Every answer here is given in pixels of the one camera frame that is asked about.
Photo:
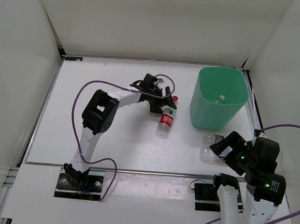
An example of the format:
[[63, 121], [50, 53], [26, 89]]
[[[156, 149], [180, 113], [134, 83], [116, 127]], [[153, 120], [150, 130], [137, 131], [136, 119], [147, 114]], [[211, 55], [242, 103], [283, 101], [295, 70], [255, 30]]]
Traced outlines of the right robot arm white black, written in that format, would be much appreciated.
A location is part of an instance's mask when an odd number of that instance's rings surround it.
[[265, 224], [282, 203], [286, 190], [285, 178], [275, 172], [280, 146], [265, 135], [246, 141], [233, 131], [210, 147], [217, 156], [227, 148], [231, 151], [224, 162], [246, 181], [245, 220], [239, 219], [238, 179], [220, 173], [214, 176], [211, 195], [220, 202], [221, 224]]

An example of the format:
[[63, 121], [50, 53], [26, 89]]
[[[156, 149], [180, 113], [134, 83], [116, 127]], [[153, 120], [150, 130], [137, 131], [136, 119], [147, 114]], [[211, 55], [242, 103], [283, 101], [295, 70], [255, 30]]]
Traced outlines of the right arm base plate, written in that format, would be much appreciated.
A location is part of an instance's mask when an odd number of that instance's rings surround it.
[[219, 198], [213, 183], [197, 179], [191, 181], [188, 187], [194, 192], [196, 211], [220, 212]]

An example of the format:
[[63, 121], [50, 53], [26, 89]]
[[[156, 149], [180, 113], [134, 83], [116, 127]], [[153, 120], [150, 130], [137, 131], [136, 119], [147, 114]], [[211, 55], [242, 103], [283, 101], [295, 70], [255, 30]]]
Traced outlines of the clear bottle blue white label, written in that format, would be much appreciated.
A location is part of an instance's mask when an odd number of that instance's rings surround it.
[[232, 151], [231, 147], [227, 147], [219, 156], [217, 156], [208, 145], [201, 148], [200, 159], [207, 164], [225, 164], [225, 157]]

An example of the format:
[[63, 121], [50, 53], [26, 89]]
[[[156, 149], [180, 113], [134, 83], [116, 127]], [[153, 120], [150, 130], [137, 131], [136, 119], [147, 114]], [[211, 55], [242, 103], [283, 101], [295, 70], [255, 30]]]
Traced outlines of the clear bottle red label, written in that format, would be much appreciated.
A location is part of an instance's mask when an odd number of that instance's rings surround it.
[[156, 135], [162, 139], [166, 139], [171, 131], [173, 121], [176, 117], [177, 109], [174, 109], [169, 106], [165, 106], [163, 108], [163, 113], [161, 115], [161, 119], [159, 120], [159, 124], [156, 128]]

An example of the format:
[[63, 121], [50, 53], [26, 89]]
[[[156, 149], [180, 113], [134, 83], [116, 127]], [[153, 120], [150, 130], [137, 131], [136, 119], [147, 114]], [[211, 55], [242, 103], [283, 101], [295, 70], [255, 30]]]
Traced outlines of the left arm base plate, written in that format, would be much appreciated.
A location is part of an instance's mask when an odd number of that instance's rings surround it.
[[56, 198], [99, 201], [104, 188], [105, 172], [89, 171], [89, 174], [79, 186], [76, 186], [61, 168], [53, 196]]

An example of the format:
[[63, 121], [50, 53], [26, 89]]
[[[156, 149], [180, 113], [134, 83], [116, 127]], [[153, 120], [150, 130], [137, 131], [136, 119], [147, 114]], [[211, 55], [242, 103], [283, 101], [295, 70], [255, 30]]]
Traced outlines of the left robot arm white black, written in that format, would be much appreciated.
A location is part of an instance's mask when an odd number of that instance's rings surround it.
[[157, 85], [146, 87], [139, 85], [136, 81], [127, 88], [121, 87], [116, 92], [107, 93], [102, 89], [95, 91], [86, 108], [82, 113], [82, 134], [77, 140], [77, 150], [70, 163], [64, 164], [64, 171], [68, 182], [75, 189], [83, 189], [87, 184], [91, 158], [96, 144], [103, 133], [105, 133], [113, 122], [116, 111], [127, 105], [149, 102], [150, 112], [162, 114], [165, 107], [177, 109], [177, 96], [172, 96], [170, 88], [163, 90]]

